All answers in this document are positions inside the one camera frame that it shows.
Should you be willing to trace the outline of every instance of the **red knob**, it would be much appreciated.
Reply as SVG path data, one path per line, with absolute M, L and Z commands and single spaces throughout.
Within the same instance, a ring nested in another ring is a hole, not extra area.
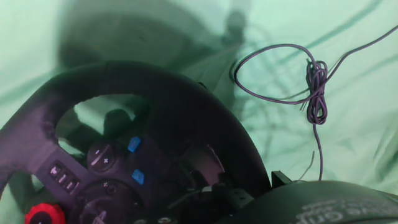
M 25 215 L 25 224 L 66 224 L 65 214 L 58 205 L 41 203 Z

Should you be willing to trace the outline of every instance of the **green cloth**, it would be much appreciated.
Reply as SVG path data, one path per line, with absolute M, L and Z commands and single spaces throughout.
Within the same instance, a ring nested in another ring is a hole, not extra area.
M 346 51 L 396 26 L 397 11 L 396 0 L 0 1 L 0 126 L 61 71 L 100 60 L 138 60 L 204 83 L 243 123 L 267 171 L 298 179 L 317 150 L 301 105 L 277 105 L 237 89 L 228 76 L 231 64 L 261 47 L 294 43 L 331 67 Z M 398 32 L 352 55 L 327 84 L 328 121 L 318 128 L 324 179 L 398 193 L 397 44 Z M 293 49 L 272 50 L 247 63 L 239 77 L 256 93 L 285 98 L 306 88 L 306 59 Z M 57 132 L 68 136 L 86 127 L 88 134 L 103 133 L 111 110 L 124 109 L 134 119 L 131 100 L 81 103 Z M 303 179 L 317 179 L 319 166 L 316 154 Z M 4 224 L 22 223 L 33 203 L 26 198 L 35 194 L 29 176 L 11 181 L 0 202 Z M 36 180 L 34 187 L 40 188 Z

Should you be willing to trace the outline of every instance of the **control panel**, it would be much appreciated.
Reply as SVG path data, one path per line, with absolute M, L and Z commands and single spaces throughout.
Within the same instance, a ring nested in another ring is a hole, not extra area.
M 79 184 L 79 180 L 59 161 L 50 166 L 49 176 L 70 194 Z

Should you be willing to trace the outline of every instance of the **steering wheel rim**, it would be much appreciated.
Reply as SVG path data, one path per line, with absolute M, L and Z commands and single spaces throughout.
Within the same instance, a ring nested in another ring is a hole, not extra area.
M 234 186 L 253 197 L 271 188 L 251 138 L 210 92 L 183 75 L 161 68 L 139 62 L 110 61 L 53 77 L 3 126 L 0 197 L 13 172 L 36 174 L 50 156 L 66 156 L 58 144 L 55 127 L 69 109 L 82 101 L 110 94 L 139 95 L 150 102 L 152 110 L 145 133 L 168 156 L 174 156 L 173 147 L 179 142 L 199 139 L 214 148 Z

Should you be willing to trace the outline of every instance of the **wire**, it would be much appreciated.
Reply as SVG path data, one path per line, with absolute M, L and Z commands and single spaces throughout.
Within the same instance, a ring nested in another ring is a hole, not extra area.
M 312 164 L 313 164 L 313 159 L 315 158 L 315 151 L 312 151 L 312 157 L 311 157 L 311 163 L 310 165 L 307 167 L 307 169 L 304 171 L 303 175 L 301 175 L 301 177 L 298 179 L 298 181 L 300 181 L 301 179 L 303 179 L 303 177 L 305 176 L 305 174 L 310 170 Z
M 214 149 L 213 149 L 209 144 L 207 145 L 207 147 L 208 147 L 208 148 L 211 150 L 211 152 L 213 153 L 214 157 L 216 158 L 218 164 L 219 164 L 220 167 L 221 167 L 221 170 L 222 170 L 223 172 L 225 172 L 224 166 L 223 166 L 223 164 L 221 163 L 221 160 L 220 160 L 219 157 L 217 156 L 217 154 L 216 154 L 216 152 L 214 151 Z
M 167 209 L 173 209 L 174 207 L 176 207 L 177 205 L 181 204 L 182 202 L 186 201 L 187 199 L 189 199 L 190 197 L 193 197 L 195 195 L 198 195 L 201 193 L 201 190 L 194 190 L 193 192 L 189 192 L 186 193 L 185 195 L 181 196 L 180 198 L 178 198 L 176 201 L 172 202 Z
M 322 155 L 322 146 L 321 146 L 321 142 L 319 139 L 319 135 L 317 132 L 317 125 L 322 125 L 325 124 L 326 122 L 326 118 L 328 116 L 328 109 L 326 107 L 326 101 L 325 101 L 325 85 L 326 83 L 330 80 L 330 78 L 335 74 L 335 72 L 338 70 L 338 68 L 340 67 L 341 63 L 343 63 L 343 61 L 350 56 L 351 54 L 358 52 L 362 49 L 365 49 L 377 42 L 379 42 L 380 40 L 386 38 L 388 35 L 392 34 L 394 31 L 396 31 L 398 29 L 398 26 L 395 26 L 394 28 L 392 28 L 389 32 L 385 33 L 383 36 L 379 37 L 378 39 L 362 45 L 360 47 L 357 47 L 353 50 L 350 50 L 349 52 L 343 54 L 340 58 L 340 60 L 338 61 L 338 63 L 336 64 L 336 66 L 334 67 L 334 69 L 330 72 L 330 75 L 328 75 L 328 67 L 326 65 L 325 62 L 323 61 L 316 61 L 314 59 L 314 57 L 312 56 L 312 54 L 310 53 L 310 51 L 308 49 L 306 49 L 305 47 L 296 45 L 296 44 L 277 44 L 277 45 L 271 45 L 268 47 L 264 47 L 262 49 L 259 49 L 253 53 L 251 53 L 250 55 L 246 56 L 244 59 L 242 59 L 239 63 L 236 64 L 236 67 L 234 69 L 233 72 L 233 81 L 235 82 L 235 84 L 237 84 L 238 87 L 240 87 L 243 91 L 245 91 L 246 93 L 249 93 L 252 96 L 255 96 L 257 98 L 260 98 L 262 100 L 266 100 L 266 101 L 270 101 L 273 103 L 282 103 L 282 104 L 286 104 L 286 105 L 298 105 L 303 103 L 303 106 L 307 106 L 307 119 L 308 122 L 310 122 L 313 125 L 313 133 L 315 136 L 315 139 L 317 141 L 318 144 L 318 150 L 319 150 L 319 155 L 320 155 L 320 173 L 319 173 L 319 180 L 322 180 L 322 174 L 323 174 L 323 155 Z M 262 95 L 258 95 L 257 93 L 254 93 L 250 90 L 248 90 L 246 87 L 244 87 L 238 80 L 238 72 L 239 69 L 246 63 L 248 62 L 250 59 L 252 59 L 253 57 L 266 52 L 267 50 L 271 50 L 271 49 L 276 49 L 276 48 L 281 48 L 281 47 L 292 47 L 292 48 L 296 48 L 299 50 L 304 51 L 311 59 L 311 61 L 308 62 L 307 65 L 307 76 L 306 76 L 306 80 L 307 80 L 307 84 L 308 84 L 308 89 L 310 90 L 310 95 L 302 100 L 298 100 L 298 101 L 283 101 L 283 100 L 277 100 L 275 98 L 270 98 L 270 97 L 266 97 L 266 96 L 262 96 Z

